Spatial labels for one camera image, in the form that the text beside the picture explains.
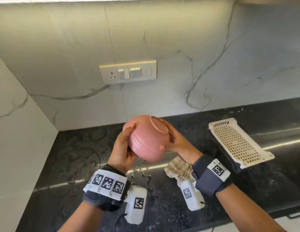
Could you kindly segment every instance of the person's left hand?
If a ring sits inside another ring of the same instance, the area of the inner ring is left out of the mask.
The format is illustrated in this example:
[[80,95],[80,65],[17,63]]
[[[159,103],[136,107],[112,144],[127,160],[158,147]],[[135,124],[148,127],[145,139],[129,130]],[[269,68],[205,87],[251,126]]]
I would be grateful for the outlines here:
[[136,128],[136,124],[133,124],[132,127],[126,128],[122,131],[113,145],[113,151],[108,160],[108,164],[114,167],[115,169],[123,172],[124,174],[132,167],[136,154],[130,149],[127,148],[127,140]]

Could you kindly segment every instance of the bowl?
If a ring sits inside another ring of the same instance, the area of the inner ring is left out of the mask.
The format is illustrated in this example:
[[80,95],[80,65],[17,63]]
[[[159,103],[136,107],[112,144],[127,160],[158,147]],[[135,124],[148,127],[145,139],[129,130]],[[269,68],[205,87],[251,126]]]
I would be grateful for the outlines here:
[[155,116],[140,115],[127,122],[123,130],[133,123],[136,129],[129,136],[129,147],[143,160],[159,161],[165,154],[165,150],[160,150],[160,145],[169,144],[167,126]]

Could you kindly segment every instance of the wire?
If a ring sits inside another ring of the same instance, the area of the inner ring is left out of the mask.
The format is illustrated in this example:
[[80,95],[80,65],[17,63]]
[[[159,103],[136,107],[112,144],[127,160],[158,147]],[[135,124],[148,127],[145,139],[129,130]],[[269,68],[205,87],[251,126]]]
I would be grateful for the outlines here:
[[125,217],[126,215],[127,215],[127,213],[123,213],[121,216],[119,216],[119,218],[118,218],[116,224],[114,225],[114,232],[116,232],[117,224],[118,224],[118,222],[120,221],[120,219],[123,218],[123,217]]

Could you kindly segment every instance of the white plastic basket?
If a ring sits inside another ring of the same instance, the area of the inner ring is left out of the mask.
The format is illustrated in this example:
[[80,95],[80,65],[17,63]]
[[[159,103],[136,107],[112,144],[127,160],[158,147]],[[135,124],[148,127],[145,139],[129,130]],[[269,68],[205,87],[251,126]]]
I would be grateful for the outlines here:
[[212,122],[209,129],[241,169],[275,158],[243,131],[234,118]]

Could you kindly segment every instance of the black countertop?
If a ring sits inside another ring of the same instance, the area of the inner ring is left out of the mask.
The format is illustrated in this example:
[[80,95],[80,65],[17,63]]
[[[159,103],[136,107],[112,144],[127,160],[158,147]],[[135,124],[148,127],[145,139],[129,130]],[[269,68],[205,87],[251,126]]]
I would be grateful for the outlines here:
[[[213,140],[208,124],[234,117],[238,125],[275,159],[233,172],[225,153]],[[218,158],[244,193],[273,217],[300,208],[300,98],[165,117],[196,148]],[[82,201],[83,187],[94,171],[108,161],[123,124],[58,134],[36,183],[17,232],[57,231]],[[158,163],[137,159],[131,180],[148,190],[146,211],[140,225],[125,220],[117,231],[200,231],[230,222],[214,198],[204,196],[206,207],[191,212],[175,179],[163,167],[176,156],[169,153]],[[106,213],[99,231],[113,231],[125,205]]]

